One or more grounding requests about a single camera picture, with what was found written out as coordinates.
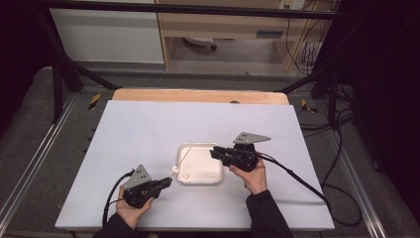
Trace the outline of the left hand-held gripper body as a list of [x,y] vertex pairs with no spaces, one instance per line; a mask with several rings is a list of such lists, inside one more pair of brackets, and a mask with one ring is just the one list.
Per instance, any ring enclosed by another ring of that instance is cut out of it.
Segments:
[[149,175],[143,165],[139,165],[125,184],[123,197],[132,207],[142,208],[145,203],[154,197],[155,180]]

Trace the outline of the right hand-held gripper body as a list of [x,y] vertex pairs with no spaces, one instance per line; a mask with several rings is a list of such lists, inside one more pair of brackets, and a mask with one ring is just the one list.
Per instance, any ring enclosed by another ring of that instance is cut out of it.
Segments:
[[242,132],[237,136],[233,143],[234,148],[228,148],[227,166],[235,166],[244,172],[251,172],[258,163],[258,154],[255,143],[269,141],[270,137]]

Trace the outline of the square metal tray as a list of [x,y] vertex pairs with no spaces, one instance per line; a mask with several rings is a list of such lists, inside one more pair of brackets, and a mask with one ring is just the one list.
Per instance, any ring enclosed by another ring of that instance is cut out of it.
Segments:
[[[216,143],[185,143],[179,147],[177,162],[191,150],[183,161],[177,179],[186,185],[212,185],[223,179],[223,166],[219,160],[210,156]],[[181,179],[181,173],[190,173],[188,180]]]

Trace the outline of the person's left hand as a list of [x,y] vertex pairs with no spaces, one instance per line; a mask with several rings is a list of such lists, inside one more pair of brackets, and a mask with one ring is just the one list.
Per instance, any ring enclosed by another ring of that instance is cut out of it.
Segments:
[[116,202],[116,212],[132,229],[136,229],[141,218],[152,208],[154,198],[150,198],[142,208],[130,206],[123,197],[124,186],[119,188],[118,201]]

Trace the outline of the person's right hand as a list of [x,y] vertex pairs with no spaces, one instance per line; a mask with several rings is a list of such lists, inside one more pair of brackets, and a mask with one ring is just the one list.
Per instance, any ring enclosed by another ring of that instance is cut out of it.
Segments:
[[240,177],[251,194],[259,194],[267,190],[265,165],[258,159],[256,167],[251,172],[244,172],[236,166],[230,165],[229,170]]

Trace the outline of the white table board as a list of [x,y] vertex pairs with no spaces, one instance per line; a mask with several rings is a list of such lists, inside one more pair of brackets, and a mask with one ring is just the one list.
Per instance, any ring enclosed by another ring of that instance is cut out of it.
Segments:
[[[293,230],[332,230],[330,212],[315,190],[319,181],[290,105],[117,101],[107,103],[68,197],[55,223],[72,231],[102,225],[116,180],[143,165],[153,179],[169,177],[185,143],[232,145],[242,132],[270,137],[258,151],[275,158],[266,166],[269,190]],[[140,226],[146,230],[247,230],[248,191],[225,171],[214,185],[164,189]]]

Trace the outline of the wooden table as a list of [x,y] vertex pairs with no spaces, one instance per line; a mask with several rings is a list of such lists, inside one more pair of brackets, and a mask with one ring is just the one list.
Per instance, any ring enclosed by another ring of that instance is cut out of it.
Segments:
[[235,90],[120,88],[113,100],[288,105],[284,93]]

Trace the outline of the yellow black tape strip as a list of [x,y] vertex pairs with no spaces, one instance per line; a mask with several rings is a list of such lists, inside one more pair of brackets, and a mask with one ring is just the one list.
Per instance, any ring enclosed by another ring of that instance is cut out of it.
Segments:
[[95,93],[95,94],[93,95],[93,97],[92,97],[92,99],[91,99],[91,101],[90,101],[90,103],[89,103],[89,106],[88,106],[88,110],[89,110],[89,111],[92,111],[92,110],[94,110],[94,109],[95,109],[95,107],[96,107],[96,105],[97,105],[97,103],[98,103],[98,101],[99,101],[100,97],[101,97],[101,93]]
[[311,108],[308,106],[307,101],[305,99],[301,99],[301,109],[303,111],[309,111],[311,113],[318,113],[316,108]]

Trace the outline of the office chair base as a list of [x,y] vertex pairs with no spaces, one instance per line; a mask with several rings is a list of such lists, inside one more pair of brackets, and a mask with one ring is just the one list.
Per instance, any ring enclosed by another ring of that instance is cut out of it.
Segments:
[[200,46],[200,47],[208,47],[211,51],[216,51],[217,46],[215,42],[211,38],[189,38],[185,37],[184,40],[190,44]]

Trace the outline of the light wooden desk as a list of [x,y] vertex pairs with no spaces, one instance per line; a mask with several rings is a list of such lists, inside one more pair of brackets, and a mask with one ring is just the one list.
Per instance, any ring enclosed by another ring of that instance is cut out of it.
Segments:
[[[155,0],[158,4],[279,9],[280,0]],[[339,0],[305,0],[303,11],[332,12]],[[307,19],[159,13],[164,62],[170,64],[176,38],[261,39],[274,42],[283,69],[291,71],[305,42],[321,42],[325,32]]]

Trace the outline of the white cabinet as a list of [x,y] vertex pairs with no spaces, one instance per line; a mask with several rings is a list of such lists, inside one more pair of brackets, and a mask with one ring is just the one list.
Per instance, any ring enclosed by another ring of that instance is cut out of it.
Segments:
[[156,13],[51,9],[76,61],[163,63]]

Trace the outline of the white power strip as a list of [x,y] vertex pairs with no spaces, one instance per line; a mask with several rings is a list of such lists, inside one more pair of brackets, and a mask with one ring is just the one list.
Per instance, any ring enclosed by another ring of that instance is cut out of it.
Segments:
[[280,0],[279,9],[302,10],[305,0]]

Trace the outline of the aluminium floor rail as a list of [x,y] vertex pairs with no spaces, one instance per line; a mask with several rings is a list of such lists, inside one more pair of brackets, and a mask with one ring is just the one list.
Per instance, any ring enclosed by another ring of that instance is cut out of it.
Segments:
[[361,208],[363,219],[370,237],[387,238],[386,232],[374,210],[368,193],[365,190],[365,187],[363,186],[356,170],[354,169],[344,145],[341,144],[342,140],[340,139],[339,133],[337,131],[330,131],[329,135],[332,142],[334,143],[335,148],[339,150],[338,162],[342,167],[343,173],[350,186],[352,194]]
[[23,197],[25,196],[25,193],[29,189],[34,177],[38,173],[39,168],[42,166],[42,163],[48,155],[56,137],[65,124],[77,98],[77,94],[70,94],[68,96],[64,103],[62,114],[58,117],[57,121],[50,126],[47,134],[43,138],[41,144],[38,146],[35,154],[32,156],[18,183],[15,185],[13,191],[6,200],[5,205],[0,209],[0,219],[3,223],[5,223],[7,220],[11,220],[14,213],[18,209]]

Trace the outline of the black metal frame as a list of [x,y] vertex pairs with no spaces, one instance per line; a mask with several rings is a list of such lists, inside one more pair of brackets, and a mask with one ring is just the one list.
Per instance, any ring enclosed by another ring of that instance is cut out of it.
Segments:
[[30,2],[31,8],[42,30],[47,35],[49,45],[52,47],[53,55],[56,57],[56,65],[53,69],[53,90],[54,90],[54,118],[56,121],[62,113],[61,79],[67,84],[71,91],[81,91],[83,84],[77,72],[80,72],[104,86],[107,89],[119,89],[115,85],[101,78],[87,68],[81,66],[69,57],[58,38],[58,32],[47,20],[46,13],[50,8],[70,10],[93,10],[93,11],[116,11],[116,12],[141,12],[141,13],[170,13],[184,15],[213,15],[213,16],[241,16],[260,18],[284,18],[284,19],[316,19],[333,21],[350,21],[356,17],[352,12],[315,12],[303,10],[270,10],[262,8],[241,8],[222,6],[200,6],[200,5],[175,5],[175,4],[148,4],[148,3],[118,3],[103,1],[75,1],[75,0],[35,0]]

